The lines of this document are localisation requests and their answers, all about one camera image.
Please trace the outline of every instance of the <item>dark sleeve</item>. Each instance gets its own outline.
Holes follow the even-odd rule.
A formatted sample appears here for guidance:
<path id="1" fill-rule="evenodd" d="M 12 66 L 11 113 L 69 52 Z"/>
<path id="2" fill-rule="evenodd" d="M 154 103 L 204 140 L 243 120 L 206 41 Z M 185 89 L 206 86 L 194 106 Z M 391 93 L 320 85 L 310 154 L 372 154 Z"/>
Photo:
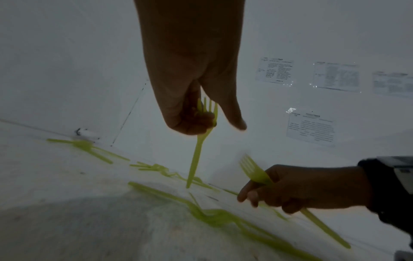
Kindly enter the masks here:
<path id="1" fill-rule="evenodd" d="M 413 157 L 382 157 L 362 160 L 372 188 L 368 209 L 380 220 L 413 236 Z"/>

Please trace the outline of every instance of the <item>plastic fork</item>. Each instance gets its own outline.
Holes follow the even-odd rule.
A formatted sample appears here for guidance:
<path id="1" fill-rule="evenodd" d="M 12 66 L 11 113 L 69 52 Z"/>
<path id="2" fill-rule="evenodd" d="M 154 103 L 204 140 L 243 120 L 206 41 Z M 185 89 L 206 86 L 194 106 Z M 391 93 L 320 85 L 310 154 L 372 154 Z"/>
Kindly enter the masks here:
<path id="1" fill-rule="evenodd" d="M 207 98 L 204 97 L 203 105 L 201 103 L 201 99 L 198 99 L 197 110 L 198 110 L 198 113 L 201 113 L 201 114 L 205 112 L 212 112 L 212 100 L 209 101 L 209 110 L 207 111 Z M 217 103 L 215 103 L 214 105 L 214 115 L 215 115 L 215 118 L 213 120 L 213 123 L 214 123 L 213 126 L 215 127 L 216 119 L 218 117 L 218 104 Z M 205 141 L 205 139 L 208 137 L 208 135 L 211 133 L 214 127 L 208 129 L 206 133 L 200 134 L 197 136 L 197 145 L 195 146 L 194 156 L 192 157 L 191 167 L 189 168 L 189 175 L 188 175 L 188 180 L 186 181 L 186 188 L 189 188 L 191 186 L 191 183 L 195 177 L 195 172 L 197 171 L 197 167 L 199 163 L 199 157 L 201 156 L 202 144 Z"/>
<path id="2" fill-rule="evenodd" d="M 244 173 L 252 180 L 257 183 L 269 185 L 272 184 L 272 180 L 270 177 L 268 177 L 267 173 L 260 168 L 254 160 L 248 156 L 245 155 L 241 160 L 240 160 L 240 166 Z M 331 228 L 329 228 L 326 224 L 324 224 L 323 221 L 321 221 L 319 218 L 317 218 L 313 213 L 311 213 L 308 209 L 302 208 L 300 212 L 306 216 L 311 222 L 313 222 L 315 225 L 317 225 L 319 228 L 321 228 L 327 235 L 332 237 L 335 241 L 343 245 L 345 248 L 350 249 L 351 245 L 345 241 L 342 237 L 340 237 L 336 232 L 334 232 Z"/>

